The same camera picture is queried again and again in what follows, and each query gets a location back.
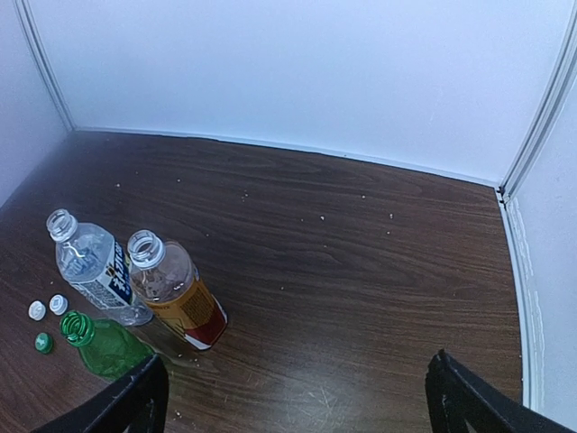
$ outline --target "wooden table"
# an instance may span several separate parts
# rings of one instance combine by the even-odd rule
[[[0,423],[38,427],[105,387],[58,331],[28,319],[56,293],[48,214],[121,243],[180,241],[230,324],[196,352],[137,330],[172,362],[167,431],[429,431],[426,366],[442,347],[518,399],[508,248],[491,189],[408,170],[207,140],[75,134],[0,210]],[[52,354],[34,350],[54,335]]]

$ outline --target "white bottle cap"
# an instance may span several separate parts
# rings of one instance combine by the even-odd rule
[[[46,307],[39,300],[35,300],[28,308],[28,316],[34,320],[42,320],[46,315]]]
[[[63,315],[69,307],[69,300],[62,295],[54,295],[50,300],[50,311],[55,315]]]

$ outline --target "bottle mouth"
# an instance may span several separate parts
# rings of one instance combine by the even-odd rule
[[[58,209],[50,214],[46,220],[46,228],[55,242],[64,242],[70,239],[78,227],[78,221],[66,209]]]
[[[159,264],[166,253],[164,243],[150,230],[140,230],[128,240],[128,254],[133,265],[150,269]]]
[[[94,337],[94,322],[86,314],[68,312],[60,321],[60,332],[74,347],[82,347]]]

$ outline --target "green glass bottle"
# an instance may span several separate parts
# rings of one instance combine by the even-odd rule
[[[109,318],[93,320],[77,311],[60,321],[60,332],[78,349],[87,369],[115,381],[154,351],[122,325]]]

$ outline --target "white partition panel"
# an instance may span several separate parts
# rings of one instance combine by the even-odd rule
[[[230,137],[497,184],[571,0],[30,0],[80,127]]]
[[[539,320],[544,350],[542,412],[577,430],[577,88],[511,210],[523,245],[526,289],[533,293],[530,314]]]
[[[0,206],[65,135],[14,5],[0,0]]]

